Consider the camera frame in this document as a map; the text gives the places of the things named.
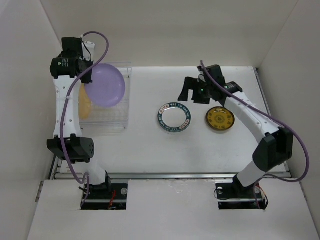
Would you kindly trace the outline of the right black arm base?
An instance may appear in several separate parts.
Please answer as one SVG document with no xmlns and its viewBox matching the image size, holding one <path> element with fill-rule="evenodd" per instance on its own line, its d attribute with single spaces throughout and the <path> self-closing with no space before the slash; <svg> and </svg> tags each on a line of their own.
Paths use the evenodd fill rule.
<svg viewBox="0 0 320 240">
<path fill-rule="evenodd" d="M 237 192 L 231 182 L 218 182 L 214 197 L 219 210 L 266 210 L 269 205 L 269 199 L 259 184 Z"/>
</svg>

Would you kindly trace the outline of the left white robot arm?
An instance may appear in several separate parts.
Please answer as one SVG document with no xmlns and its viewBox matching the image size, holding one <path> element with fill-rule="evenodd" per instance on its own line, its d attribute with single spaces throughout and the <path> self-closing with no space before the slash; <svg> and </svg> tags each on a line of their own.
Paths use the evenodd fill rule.
<svg viewBox="0 0 320 240">
<path fill-rule="evenodd" d="M 85 56 L 87 44 L 82 38 L 62 38 L 62 52 L 52 59 L 50 73 L 56 94 L 56 120 L 53 137 L 47 148 L 59 159 L 66 161 L 79 184 L 100 198 L 111 195 L 112 184 L 108 173 L 93 161 L 94 141 L 84 137 L 80 126 L 79 95 L 82 84 L 91 84 L 92 69 L 96 66 Z"/>
</svg>

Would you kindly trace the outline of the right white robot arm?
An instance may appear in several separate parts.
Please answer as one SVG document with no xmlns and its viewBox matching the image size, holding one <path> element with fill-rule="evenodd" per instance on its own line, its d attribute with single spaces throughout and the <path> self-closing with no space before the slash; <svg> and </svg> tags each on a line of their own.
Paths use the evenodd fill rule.
<svg viewBox="0 0 320 240">
<path fill-rule="evenodd" d="M 292 157 L 293 133 L 253 107 L 236 82 L 226 82 L 219 65 L 198 66 L 197 69 L 197 78 L 187 76 L 184 79 L 178 100 L 188 101 L 189 91 L 193 91 L 191 99 L 195 104 L 208 105 L 210 100 L 219 102 L 246 126 L 258 143 L 252 161 L 235 175 L 231 185 L 232 193 L 243 197 L 266 173 Z"/>
</svg>

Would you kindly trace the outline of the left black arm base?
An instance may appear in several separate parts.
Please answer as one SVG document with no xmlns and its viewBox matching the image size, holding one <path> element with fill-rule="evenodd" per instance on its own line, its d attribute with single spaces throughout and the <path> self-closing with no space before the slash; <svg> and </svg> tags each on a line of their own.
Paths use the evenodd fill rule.
<svg viewBox="0 0 320 240">
<path fill-rule="evenodd" d="M 110 190 L 93 190 L 91 187 L 87 198 L 87 187 L 79 187 L 79 189 L 82 191 L 80 209 L 108 211 L 126 210 L 128 186 L 128 182 L 116 181 L 111 184 Z"/>
</svg>

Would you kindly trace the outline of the purple plate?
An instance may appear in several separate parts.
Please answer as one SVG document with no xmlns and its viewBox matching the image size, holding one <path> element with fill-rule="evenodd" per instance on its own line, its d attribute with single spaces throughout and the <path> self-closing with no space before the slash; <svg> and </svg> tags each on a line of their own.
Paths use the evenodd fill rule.
<svg viewBox="0 0 320 240">
<path fill-rule="evenodd" d="M 116 106 L 123 99 L 126 83 L 122 73 L 113 65 L 99 63 L 92 69 L 92 82 L 84 85 L 91 102 L 102 108 Z"/>
</svg>

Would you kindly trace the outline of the beige plate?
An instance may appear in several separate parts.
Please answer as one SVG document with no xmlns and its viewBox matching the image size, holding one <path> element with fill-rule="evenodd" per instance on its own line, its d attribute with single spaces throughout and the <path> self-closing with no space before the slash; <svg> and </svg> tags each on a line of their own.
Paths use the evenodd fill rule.
<svg viewBox="0 0 320 240">
<path fill-rule="evenodd" d="M 78 96 L 78 114 L 81 120 L 87 119 L 92 112 L 92 102 L 86 93 L 85 85 L 82 83 Z"/>
</svg>

